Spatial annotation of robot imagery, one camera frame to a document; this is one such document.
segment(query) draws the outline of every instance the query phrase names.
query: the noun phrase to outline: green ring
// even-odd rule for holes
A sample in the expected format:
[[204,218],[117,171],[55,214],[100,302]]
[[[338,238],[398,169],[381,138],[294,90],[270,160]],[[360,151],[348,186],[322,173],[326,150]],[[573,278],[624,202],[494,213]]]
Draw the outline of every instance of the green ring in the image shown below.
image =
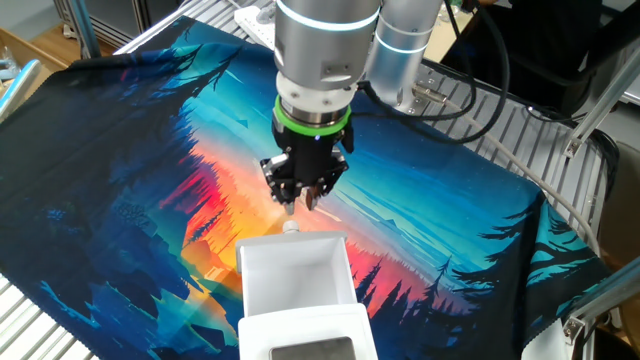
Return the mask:
[[280,95],[276,97],[276,106],[274,107],[274,110],[276,114],[276,119],[278,119],[278,121],[280,121],[282,125],[286,126],[289,130],[293,132],[296,132],[298,134],[305,135],[305,136],[333,135],[338,131],[344,129],[344,127],[347,126],[347,123],[349,123],[349,118],[351,117],[351,106],[348,106],[347,112],[342,117],[342,120],[340,120],[339,122],[331,126],[318,128],[318,129],[304,126],[289,119],[289,117],[284,113],[284,110],[282,110],[282,104],[280,104]]

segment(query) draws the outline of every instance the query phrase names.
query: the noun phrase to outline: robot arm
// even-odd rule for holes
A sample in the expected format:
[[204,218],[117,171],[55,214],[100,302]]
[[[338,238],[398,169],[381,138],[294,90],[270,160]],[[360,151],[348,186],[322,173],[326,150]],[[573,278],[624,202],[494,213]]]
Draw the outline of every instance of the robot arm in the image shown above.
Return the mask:
[[277,0],[273,135],[283,154],[261,165],[274,201],[289,214],[303,189],[313,209],[348,168],[335,145],[353,151],[349,103],[379,7],[379,0]]
[[274,201],[293,214],[306,191],[312,210],[344,171],[353,130],[349,104],[365,70],[383,100],[402,100],[413,83],[442,0],[277,0],[275,61],[278,97],[273,135],[283,153],[262,160]]

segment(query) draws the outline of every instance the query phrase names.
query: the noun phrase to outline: black cable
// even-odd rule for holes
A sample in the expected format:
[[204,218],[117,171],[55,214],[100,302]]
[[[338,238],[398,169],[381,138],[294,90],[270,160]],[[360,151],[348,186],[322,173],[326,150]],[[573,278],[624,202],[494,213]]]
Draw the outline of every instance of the black cable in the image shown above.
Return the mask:
[[[422,64],[434,69],[436,71],[438,71],[439,73],[446,75],[452,79],[458,80],[458,81],[465,81],[465,74],[459,72],[458,70],[452,69],[448,66],[433,62],[429,59],[422,59]],[[492,94],[496,94],[499,95],[500,94],[500,89],[496,88],[493,85],[489,85],[487,83],[477,83],[478,88],[490,92]],[[560,112],[556,109],[553,109],[551,107],[541,107],[538,104],[535,104],[527,99],[523,99],[519,96],[516,96],[514,94],[509,93],[507,95],[507,98],[510,100],[513,100],[519,104],[522,104],[526,107],[533,107],[534,109],[540,109],[543,108],[544,111],[544,116],[547,116],[551,119],[562,119],[562,118],[566,118],[565,115],[560,114]],[[533,116],[533,118],[537,119],[537,120],[541,120],[544,121],[542,119],[539,119],[536,116]],[[566,126],[568,128],[571,129],[575,129],[579,124],[576,121],[561,121],[561,122],[557,122],[558,124],[561,124],[562,126]],[[602,154],[602,158],[606,161],[606,166],[607,166],[607,189],[605,191],[605,200],[609,198],[609,194],[611,193],[611,189],[613,188],[613,185],[615,184],[615,178],[616,178],[616,174],[618,173],[618,162],[620,159],[620,150],[618,149],[618,145],[616,144],[616,142],[611,139],[611,137],[609,135],[607,135],[606,133],[604,133],[601,130],[595,129],[591,135],[589,136],[589,140],[591,140],[593,142],[593,144],[600,150],[600,153]]]
[[571,354],[571,360],[578,360],[582,357],[582,352],[584,346],[587,344],[593,333],[596,331],[598,326],[602,324],[602,318],[597,318],[593,325],[589,328],[589,331],[582,338],[577,338],[574,341],[575,346],[573,347],[573,354]]
[[[397,111],[393,109],[393,107],[389,106],[388,104],[384,104],[380,100],[380,98],[375,94],[375,91],[373,90],[373,88],[369,83],[361,84],[363,85],[362,89],[365,91],[365,93],[371,99],[371,101],[373,101],[376,105],[379,105],[385,111],[387,115],[385,116],[385,118],[400,120],[402,125],[406,126],[411,131],[419,135],[422,135],[426,138],[429,138],[431,140],[434,140],[436,142],[445,143],[445,144],[454,144],[454,145],[460,145],[460,144],[465,144],[468,142],[475,141],[481,138],[482,136],[484,136],[486,133],[488,133],[489,130],[491,130],[491,128],[496,124],[496,122],[500,118],[500,115],[502,114],[502,110],[504,109],[504,105],[506,104],[507,96],[509,93],[509,81],[511,76],[510,70],[509,70],[509,54],[507,52],[507,47],[504,43],[504,39],[502,38],[502,35],[500,34],[500,30],[498,29],[498,26],[496,25],[496,23],[493,21],[489,13],[478,3],[478,0],[473,0],[473,2],[476,8],[478,9],[478,13],[483,18],[483,20],[487,24],[487,27],[489,28],[489,31],[494,37],[496,46],[498,47],[498,52],[500,53],[500,62],[502,67],[502,79],[501,79],[502,89],[500,92],[500,99],[498,100],[498,105],[496,106],[496,109],[493,115],[489,119],[489,122],[481,130],[478,130],[478,132],[476,132],[475,134],[461,138],[461,139],[450,139],[447,137],[438,136],[438,135],[432,134],[431,132],[425,129],[419,128],[416,125],[416,121],[422,122],[425,120],[426,121],[429,121],[429,120],[439,121],[444,119],[448,120],[450,119],[451,116],[454,116],[455,118],[457,118],[463,115],[460,113],[466,114],[468,112],[467,108],[469,108],[469,106],[463,109],[463,111],[459,111],[458,113],[443,114],[443,115],[437,115],[437,116],[412,116],[412,115],[404,115],[404,114],[398,115]],[[449,3],[449,0],[445,0],[444,4],[447,8],[447,12],[449,13],[449,18],[451,19],[451,23],[454,27],[454,32],[456,33],[456,37],[459,38],[460,33],[459,33],[459,30],[456,31],[457,24],[455,21],[455,16],[453,15],[453,10],[451,9],[451,4]],[[464,46],[462,46],[462,55],[463,55],[463,61],[466,63],[468,61],[468,56],[466,54],[466,48]],[[472,77],[470,66],[469,66],[469,75]],[[473,86],[472,97],[475,99],[475,95],[476,95],[475,80],[473,83],[470,83],[470,85]],[[360,114],[360,116],[372,116],[372,115],[373,114]]]
[[[445,0],[444,3],[450,7],[450,5],[448,4],[449,0]],[[498,52],[500,53],[500,65],[502,68],[502,78],[501,78],[501,92],[500,92],[500,99],[498,100],[498,105],[496,106],[493,115],[491,116],[491,118],[489,119],[489,122],[487,122],[487,124],[481,129],[478,130],[475,134],[470,135],[470,136],[466,136],[460,139],[450,139],[450,138],[445,138],[445,137],[440,137],[437,135],[433,135],[431,133],[429,133],[428,131],[424,130],[424,129],[420,129],[417,126],[415,126],[415,123],[413,122],[409,122],[409,121],[402,121],[402,124],[406,127],[408,127],[409,129],[411,129],[413,132],[416,132],[420,135],[423,135],[425,137],[428,137],[434,141],[440,142],[440,143],[445,143],[445,144],[456,144],[456,145],[460,145],[460,144],[466,144],[472,141],[475,141],[479,138],[481,138],[482,136],[484,136],[486,133],[489,132],[489,130],[491,130],[491,128],[493,128],[493,126],[496,124],[496,122],[498,122],[498,119],[500,118],[500,115],[502,114],[502,110],[504,109],[504,105],[507,102],[507,95],[509,93],[509,81],[510,81],[510,77],[511,77],[511,73],[510,73],[510,69],[509,69],[509,54],[507,52],[507,46],[504,43],[504,39],[502,38],[502,35],[500,34],[500,30],[498,29],[498,26],[496,25],[496,23],[493,21],[493,19],[491,18],[491,16],[489,15],[489,13],[484,9],[484,7],[482,7],[479,3],[478,0],[473,0],[474,5],[476,6],[476,8],[478,9],[478,13],[480,14],[480,16],[482,17],[482,19],[485,21],[487,27],[489,28],[489,31],[491,32],[491,35],[494,37],[494,40],[496,42],[496,46],[498,47]]]
[[[456,39],[459,39],[461,37],[460,29],[458,28],[458,24],[456,23],[455,15],[453,14],[453,9],[451,8],[451,4],[449,3],[448,0],[445,0],[444,3],[445,3],[445,7],[447,8],[447,13],[449,14],[449,18],[451,19],[453,32],[456,35]],[[385,112],[385,115],[374,114],[374,113],[353,113],[351,116],[352,117],[385,118],[385,119],[393,118],[396,120],[406,119],[406,120],[414,120],[414,121],[443,121],[443,120],[457,119],[462,115],[468,113],[473,109],[477,101],[476,79],[473,77],[473,73],[471,69],[471,61],[469,60],[469,54],[467,53],[467,49],[464,46],[462,47],[461,52],[462,52],[462,65],[464,66],[464,69],[467,72],[464,81],[468,83],[469,87],[471,88],[470,89],[471,99],[469,101],[469,104],[465,106],[462,110],[455,113],[441,114],[441,115],[421,115],[421,116],[406,115],[394,109],[393,106],[382,101],[380,97],[378,97],[378,95],[376,94],[375,90],[373,90],[373,88],[371,87],[370,82],[362,81],[358,83],[358,89],[363,90],[367,95],[367,97]]]

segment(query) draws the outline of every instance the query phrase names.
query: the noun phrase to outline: white container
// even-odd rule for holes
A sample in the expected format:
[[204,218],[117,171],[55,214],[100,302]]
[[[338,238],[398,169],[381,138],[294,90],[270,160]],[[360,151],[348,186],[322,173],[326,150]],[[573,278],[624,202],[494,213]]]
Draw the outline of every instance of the white container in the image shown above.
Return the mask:
[[274,348],[345,336],[357,360],[377,359],[366,308],[356,301],[346,237],[291,231],[236,243],[242,360],[269,360]]

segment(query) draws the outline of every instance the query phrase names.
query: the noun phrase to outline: forest landscape print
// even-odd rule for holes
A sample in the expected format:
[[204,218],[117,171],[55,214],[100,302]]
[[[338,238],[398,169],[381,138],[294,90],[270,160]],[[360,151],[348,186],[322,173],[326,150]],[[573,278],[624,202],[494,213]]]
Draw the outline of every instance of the forest landscape print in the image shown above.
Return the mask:
[[380,359],[517,359],[607,275],[534,184],[392,120],[355,121],[349,171],[288,217],[258,165],[272,54],[187,18],[157,38],[0,128],[0,272],[101,358],[238,359],[235,242],[290,219],[347,232]]

